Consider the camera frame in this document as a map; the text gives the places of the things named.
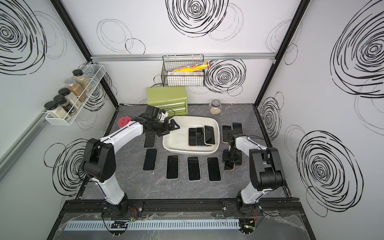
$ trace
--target spice jar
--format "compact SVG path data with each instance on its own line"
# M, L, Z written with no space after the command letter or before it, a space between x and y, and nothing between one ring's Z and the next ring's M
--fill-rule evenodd
M44 107L53 118L63 118L66 122L71 120L71 116L69 116L64 108L59 106L55 101L47 102Z
M212 100L212 102L209 104L208 108L212 114L219 114L222 110L221 103L217 99Z
M89 78L83 73L82 70L76 69L72 71L76 83L78 83L82 89L85 89L86 92L92 90L92 85L89 84Z
M58 93L63 95L74 108L79 109L81 107L80 100L77 101L76 95L68 88L62 88Z
M67 88L73 92L76 96L79 97L80 102L84 102L84 100L87 98L85 94L82 94L83 89L79 84L77 84L73 79L69 78L65 80L65 85Z
M55 96L53 100L62 106L64 110L71 116L76 114L76 109L72 107L72 105L68 102L68 100L61 94Z

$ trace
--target black phone screen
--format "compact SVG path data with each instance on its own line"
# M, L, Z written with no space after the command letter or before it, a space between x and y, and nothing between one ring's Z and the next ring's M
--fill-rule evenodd
M156 133L154 131L147 131L145 134L144 147L154 147L155 146Z
M196 146L196 128L190 128L188 130L188 145Z
M208 157L208 178L211 182L221 181L220 166L218 164L218 157Z
M233 167L234 167L233 162L226 161L225 164L224 164L224 170L232 170Z
M223 142L228 143L228 132L232 130L232 126L230 125L221 125L221 133L222 133L222 139Z
M205 146L205 143L204 143L204 128L203 127L197 127L196 128L196 145L198 145L198 146Z
M204 126L204 139L205 144L215 145L215 133L213 127Z
M188 167L188 179L190 181L197 181L201 179L199 157L197 156L188 157L187 167Z
M170 155L167 158L167 179L179 177L179 156Z
M233 122L232 129L236 130L236 134L243 134L243 125L240 122Z
M143 166L144 171L153 171L155 169L156 155L157 155L156 148L147 149L147 153L145 154L144 166Z

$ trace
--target spice rack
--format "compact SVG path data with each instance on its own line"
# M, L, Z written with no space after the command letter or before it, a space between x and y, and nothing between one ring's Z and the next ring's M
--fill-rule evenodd
M87 75L89 78L89 84L88 86L92 86L92 89L89 92L85 92L85 90L82 92L81 95L85 94L87 98L81 103L81 107L77 109L76 114L71 116L71 119L67 122L63 118L53 118L51 114L47 114L45 116L45 119L52 125L68 125L70 126L76 119L77 115L80 113L80 111L83 109L84 105L89 100L89 97L93 94L93 92L96 90L97 85L99 84L100 80L105 75L106 71L103 65L99 64L90 64L86 67L85 70L83 70L83 73Z

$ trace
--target red object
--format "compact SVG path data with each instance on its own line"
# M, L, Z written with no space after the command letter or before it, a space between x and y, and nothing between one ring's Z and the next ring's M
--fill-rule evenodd
M118 125L119 125L120 128L122 128L125 125L127 125L131 120L132 120L131 117L128 117L128 116L122 117L122 118L119 119Z

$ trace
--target marble surface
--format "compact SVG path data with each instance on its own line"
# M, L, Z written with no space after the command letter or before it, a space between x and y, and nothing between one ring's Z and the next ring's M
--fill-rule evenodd
M117 122L123 116L138 116L143 113L146 106L122 106L112 126L111 133L118 130ZM221 125L231 125L232 122L241 122L245 135L263 137L257 122L252 105L237 104L223 105L218 115L210 114L206 105L188 105L190 116L203 116L215 119ZM228 144L220 142L218 150L209 156L199 156L201 180L190 182L187 175L188 155L179 154L179 178L166 179L167 156L174 155L165 150L162 137L156 137L157 159L154 171L144 171L143 164L146 154L144 148L145 135L142 134L123 146L116 153L116 178L121 189L129 199L193 199L193 198L233 198L237 196L249 183L249 158L243 153L243 164L235 166L233 170L224 171L221 161L223 150ZM207 158L218 157L222 180L210 182L208 180ZM269 192L265 197L285 197L280 187ZM98 186L89 182L82 199L103 199L104 196Z

